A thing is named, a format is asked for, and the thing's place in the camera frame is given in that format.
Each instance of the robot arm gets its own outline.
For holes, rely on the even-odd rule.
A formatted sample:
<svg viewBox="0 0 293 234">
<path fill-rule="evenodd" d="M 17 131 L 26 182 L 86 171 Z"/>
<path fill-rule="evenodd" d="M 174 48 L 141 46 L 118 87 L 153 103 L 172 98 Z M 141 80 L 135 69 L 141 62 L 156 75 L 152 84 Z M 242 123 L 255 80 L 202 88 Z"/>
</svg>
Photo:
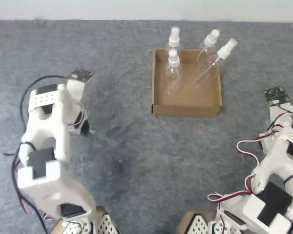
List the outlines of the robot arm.
<svg viewBox="0 0 293 234">
<path fill-rule="evenodd" d="M 70 162 L 69 132 L 87 135 L 88 115 L 81 100 L 93 72 L 75 71 L 65 84 L 47 85 L 30 94 L 29 117 L 21 141 L 18 187 L 48 216 L 79 222 L 84 234 L 94 231 L 96 203 L 88 190 L 67 170 Z M 50 137 L 55 148 L 44 148 Z"/>
<path fill-rule="evenodd" d="M 293 106 L 281 86 L 265 90 L 264 95 L 270 106 L 272 124 L 259 135 L 266 156 L 247 177 L 247 191 L 225 196 L 214 194 L 221 197 L 217 200 L 215 219 L 206 220 L 206 211 L 194 212 L 191 220 L 188 219 L 188 228 L 178 234 L 240 234 L 246 229 L 257 234 L 287 234 L 291 230 Z M 269 182 L 273 174 L 283 179 L 285 191 Z M 247 184 L 248 178 L 251 178 L 250 185 Z"/>
</svg>

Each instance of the cardboard box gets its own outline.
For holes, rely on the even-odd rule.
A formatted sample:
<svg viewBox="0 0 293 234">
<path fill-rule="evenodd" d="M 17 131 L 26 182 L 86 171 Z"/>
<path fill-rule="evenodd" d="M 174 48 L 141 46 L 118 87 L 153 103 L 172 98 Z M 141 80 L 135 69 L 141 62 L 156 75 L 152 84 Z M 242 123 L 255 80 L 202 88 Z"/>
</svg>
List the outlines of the cardboard box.
<svg viewBox="0 0 293 234">
<path fill-rule="evenodd" d="M 198 53 L 198 50 L 178 51 L 183 68 L 181 89 L 176 95 L 165 95 L 163 78 L 164 67 L 168 61 L 167 50 L 155 49 L 152 67 L 152 114 L 209 117 L 218 115 L 222 106 L 219 69 L 212 69 L 207 89 L 198 89 L 193 85 Z"/>
<path fill-rule="evenodd" d="M 216 210 L 201 210 L 201 211 L 188 211 L 181 219 L 176 234 L 186 234 L 191 226 L 191 223 L 196 215 L 201 215 L 204 221 L 208 224 L 215 220 Z"/>
</svg>

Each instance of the bottle cap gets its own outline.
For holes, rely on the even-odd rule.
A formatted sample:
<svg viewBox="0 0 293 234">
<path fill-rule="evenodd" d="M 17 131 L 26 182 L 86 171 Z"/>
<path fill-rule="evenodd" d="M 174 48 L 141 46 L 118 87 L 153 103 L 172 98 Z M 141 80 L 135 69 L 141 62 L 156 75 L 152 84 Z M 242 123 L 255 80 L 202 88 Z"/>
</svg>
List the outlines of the bottle cap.
<svg viewBox="0 0 293 234">
<path fill-rule="evenodd" d="M 231 38 L 227 44 L 225 44 L 223 47 L 221 47 L 218 52 L 217 55 L 221 58 L 221 59 L 226 59 L 231 51 L 233 50 L 233 48 L 238 44 L 238 42 Z"/>
<path fill-rule="evenodd" d="M 208 34 L 207 37 L 205 38 L 205 40 L 204 40 L 204 44 L 205 44 L 205 46 L 207 46 L 207 47 L 212 47 L 212 46 L 216 43 L 216 41 L 217 41 L 219 35 L 220 35 L 220 31 L 219 31 L 219 29 L 214 28 L 214 29 L 211 31 L 211 33 Z"/>
<path fill-rule="evenodd" d="M 176 49 L 170 49 L 168 51 L 168 63 L 171 67 L 178 67 L 180 65 L 180 59 Z"/>
<path fill-rule="evenodd" d="M 179 38 L 180 28 L 172 27 L 170 30 L 170 36 L 168 40 L 168 44 L 172 48 L 176 48 L 179 46 L 180 38 Z"/>
</svg>

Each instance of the white wire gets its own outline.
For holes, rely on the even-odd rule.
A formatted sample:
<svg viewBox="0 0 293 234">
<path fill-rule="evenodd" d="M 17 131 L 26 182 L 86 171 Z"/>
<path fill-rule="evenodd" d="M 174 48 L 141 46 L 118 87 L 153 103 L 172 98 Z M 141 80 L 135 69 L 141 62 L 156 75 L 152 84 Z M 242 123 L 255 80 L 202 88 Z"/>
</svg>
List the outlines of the white wire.
<svg viewBox="0 0 293 234">
<path fill-rule="evenodd" d="M 248 175 L 247 177 L 245 177 L 245 179 L 244 179 L 244 185 L 247 190 L 249 190 L 248 185 L 247 185 L 248 179 L 253 177 L 254 175 L 255 175 L 255 173 L 252 173 L 252 174 Z"/>
<path fill-rule="evenodd" d="M 278 126 L 278 125 L 276 125 L 276 124 L 274 124 L 273 126 L 272 126 L 272 128 L 270 128 L 270 130 L 272 131 L 274 128 L 276 128 L 276 127 L 279 127 L 279 128 L 283 128 L 283 126 L 280 124 L 280 126 Z"/>
<path fill-rule="evenodd" d="M 240 191 L 234 192 L 232 194 L 226 194 L 226 195 L 221 195 L 219 193 L 214 192 L 212 194 L 208 194 L 207 199 L 208 199 L 208 201 L 211 201 L 211 202 L 218 202 L 218 201 L 225 199 L 226 197 L 239 195 L 240 193 L 244 194 L 246 192 L 249 192 L 249 190 L 240 190 Z M 221 196 L 221 197 L 217 198 L 217 199 L 210 199 L 210 196 L 213 196 L 213 195 L 217 195 L 217 196 Z"/>
<path fill-rule="evenodd" d="M 239 142 L 236 144 L 236 149 L 237 149 L 240 153 L 248 154 L 248 155 L 250 155 L 251 157 L 253 157 L 253 158 L 256 160 L 257 165 L 259 165 L 259 160 L 258 160 L 258 158 L 256 157 L 256 155 L 255 155 L 255 154 L 252 154 L 252 153 L 250 153 L 250 152 L 247 152 L 247 151 L 241 150 L 241 149 L 239 148 L 239 144 L 244 143 L 244 142 L 257 142 L 257 141 L 261 141 L 261 140 L 262 140 L 262 139 L 259 139 L 259 140 L 242 140 L 242 141 L 239 141 Z"/>
<path fill-rule="evenodd" d="M 44 214 L 43 219 L 46 220 L 46 221 L 52 221 L 53 220 L 53 218 L 48 217 L 47 213 Z"/>
<path fill-rule="evenodd" d="M 290 115 L 290 116 L 293 116 L 293 114 L 292 113 L 289 113 L 289 112 L 285 112 L 284 114 L 282 114 L 281 116 L 284 116 L 284 115 Z"/>
</svg>

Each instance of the cable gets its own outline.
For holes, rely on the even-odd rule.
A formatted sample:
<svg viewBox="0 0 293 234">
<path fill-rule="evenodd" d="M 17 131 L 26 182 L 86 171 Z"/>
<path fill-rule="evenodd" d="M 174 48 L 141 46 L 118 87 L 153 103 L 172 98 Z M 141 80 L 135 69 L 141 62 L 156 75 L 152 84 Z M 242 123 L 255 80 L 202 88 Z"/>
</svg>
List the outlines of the cable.
<svg viewBox="0 0 293 234">
<path fill-rule="evenodd" d="M 281 110 L 284 110 L 284 111 L 286 111 L 286 112 L 288 112 L 288 113 L 291 113 L 291 114 L 293 114 L 293 112 L 292 112 L 292 111 L 289 111 L 289 110 L 287 110 L 287 109 L 285 109 L 285 108 L 281 107 L 281 106 L 280 106 L 280 104 L 277 104 L 277 107 L 278 107 L 279 109 L 281 109 Z"/>
<path fill-rule="evenodd" d="M 282 126 L 281 124 L 278 124 L 278 123 L 277 123 L 277 124 L 274 124 L 274 125 L 272 126 L 271 130 L 274 129 L 275 127 L 283 128 L 283 126 Z"/>
<path fill-rule="evenodd" d="M 69 223 L 73 223 L 73 224 L 78 224 L 79 227 L 80 227 L 80 232 L 78 234 L 81 234 L 83 232 L 83 228 L 82 228 L 82 225 L 78 222 L 72 222 L 72 221 L 68 221 Z"/>
<path fill-rule="evenodd" d="M 15 168 L 15 165 L 16 165 L 16 161 L 18 159 L 18 156 L 19 156 L 19 152 L 20 152 L 20 147 L 21 147 L 21 144 L 18 146 L 16 152 L 15 152 L 15 155 L 14 155 L 14 158 L 13 158 L 13 161 L 12 161 L 12 165 L 11 165 L 11 176 L 12 176 L 12 182 L 13 182 L 13 186 L 14 186 L 14 189 L 18 195 L 18 197 L 22 198 L 33 210 L 34 212 L 36 213 L 42 227 L 43 227 L 43 230 L 46 234 L 48 234 L 48 230 L 45 226 L 45 223 L 43 221 L 43 218 L 41 217 L 38 209 L 26 198 L 24 197 L 21 192 L 20 192 L 20 189 L 18 188 L 18 184 L 17 184 L 17 181 L 16 181 L 16 177 L 15 177 L 15 172 L 14 172 L 14 168 Z"/>
<path fill-rule="evenodd" d="M 284 180 L 284 182 L 283 182 L 283 184 L 286 184 L 290 179 L 292 179 L 293 178 L 293 175 L 291 175 L 291 176 L 289 176 L 288 178 L 286 178 L 285 180 Z"/>
<path fill-rule="evenodd" d="M 14 153 L 3 153 L 3 156 L 14 156 Z"/>
<path fill-rule="evenodd" d="M 292 222 L 291 227 L 290 227 L 290 229 L 289 229 L 287 234 L 291 234 L 292 232 L 293 232 L 293 222 Z"/>
<path fill-rule="evenodd" d="M 31 87 L 33 87 L 35 84 L 37 84 L 39 81 L 46 79 L 46 78 L 61 78 L 61 79 L 68 79 L 67 77 L 63 77 L 63 76 L 58 76 L 58 75 L 48 75 L 48 76 L 44 76 L 44 77 L 40 77 L 37 80 L 35 80 L 34 82 L 32 82 L 24 91 L 22 97 L 21 97 L 21 102 L 20 102 L 20 116 L 21 116 L 21 123 L 23 125 L 23 130 L 24 132 L 26 132 L 26 124 L 25 124 L 25 120 L 24 120 L 24 115 L 23 115 L 23 102 L 25 99 L 25 96 L 27 94 L 27 92 L 30 90 Z"/>
<path fill-rule="evenodd" d="M 266 129 L 266 132 L 270 130 L 270 128 L 275 124 L 275 122 L 283 115 L 291 115 L 293 117 L 293 113 L 292 112 L 284 112 L 284 113 L 281 113 L 279 114 L 273 122 L 271 122 L 271 124 L 269 125 L 269 127 Z"/>
<path fill-rule="evenodd" d="M 76 125 L 79 125 L 79 124 L 81 124 L 81 122 L 82 122 L 82 120 L 84 119 L 84 113 L 85 113 L 85 109 L 84 109 L 84 105 L 81 103 L 81 102 L 77 102 L 80 106 L 81 106 L 81 116 L 80 116 L 80 119 L 79 119 L 79 121 L 77 122 L 77 123 L 69 123 L 68 124 L 68 126 L 76 126 Z"/>
<path fill-rule="evenodd" d="M 270 134 L 267 134 L 267 135 L 264 135 L 264 136 L 260 136 L 258 138 L 255 138 L 253 140 L 241 140 L 239 141 L 237 144 L 236 144 L 236 149 L 238 150 L 238 152 L 240 152 L 241 154 L 244 154 L 244 155 L 248 155 L 248 156 L 251 156 L 253 157 L 255 160 L 256 160 L 256 163 L 257 163 L 257 166 L 259 165 L 259 160 L 258 158 L 255 156 L 255 154 L 252 154 L 250 152 L 247 152 L 247 151 L 243 151 L 239 148 L 239 144 L 241 143 L 245 143 L 245 142 L 258 142 L 258 141 L 261 141 L 262 139 L 264 138 L 267 138 L 267 137 L 270 137 L 271 135 L 273 135 L 274 133 L 270 133 Z"/>
<path fill-rule="evenodd" d="M 23 145 L 23 144 L 30 145 L 31 148 L 32 148 L 34 151 L 37 150 L 36 147 L 34 146 L 34 144 L 31 143 L 31 142 L 29 142 L 29 141 L 21 142 L 20 146 Z M 17 167 L 18 167 L 18 165 L 19 165 L 20 163 L 21 163 L 21 160 L 18 159 L 18 160 L 16 161 L 16 163 L 15 163 L 15 167 L 14 167 L 14 171 L 15 171 L 15 172 L 17 171 Z M 18 194 L 18 198 L 19 198 L 20 205 L 21 205 L 22 209 L 24 210 L 24 212 L 25 212 L 26 214 L 29 214 L 29 212 L 28 212 L 27 209 L 26 209 L 26 205 L 24 204 L 24 201 L 23 201 L 22 196 L 20 196 L 20 195 Z"/>
<path fill-rule="evenodd" d="M 267 137 L 270 137 L 274 134 L 274 132 L 270 133 L 270 134 L 266 134 L 264 136 L 260 136 L 258 138 L 255 138 L 253 140 L 242 140 L 242 141 L 239 141 L 237 144 L 236 144 L 236 148 L 238 150 L 238 152 L 244 154 L 244 155 L 248 155 L 248 156 L 251 156 L 253 157 L 255 160 L 256 160 L 256 163 L 257 163 L 257 166 L 259 165 L 259 160 L 258 158 L 256 157 L 256 155 L 250 153 L 250 152 L 247 152 L 247 151 L 243 151 L 239 148 L 239 144 L 241 143 L 245 143 L 245 142 L 257 142 L 257 141 L 261 141 L 262 139 L 265 139 Z M 240 191 L 237 191 L 235 193 L 232 193 L 232 194 L 228 194 L 228 195 L 221 195 L 219 193 L 213 193 L 213 194 L 209 194 L 207 196 L 207 199 L 210 201 L 210 202 L 222 202 L 222 201 L 225 201 L 225 200 L 228 200 L 230 198 L 233 198 L 233 197 L 236 197 L 236 196 L 239 196 L 239 195 L 244 195 L 244 194 L 252 194 L 252 189 L 251 189 L 251 182 L 250 182 L 250 179 L 252 177 L 254 177 L 255 174 L 250 174 L 248 175 L 245 180 L 244 180 L 244 185 L 245 185 L 245 188 L 246 190 L 240 190 Z"/>
<path fill-rule="evenodd" d="M 46 220 L 46 221 L 52 221 L 53 220 L 53 218 L 48 217 L 48 214 L 47 213 L 44 213 L 43 219 Z"/>
<path fill-rule="evenodd" d="M 219 215 L 219 217 L 220 217 L 221 221 L 223 222 L 223 231 L 221 232 L 221 234 L 224 234 L 224 232 L 225 232 L 225 222 L 224 222 L 221 214 Z"/>
</svg>

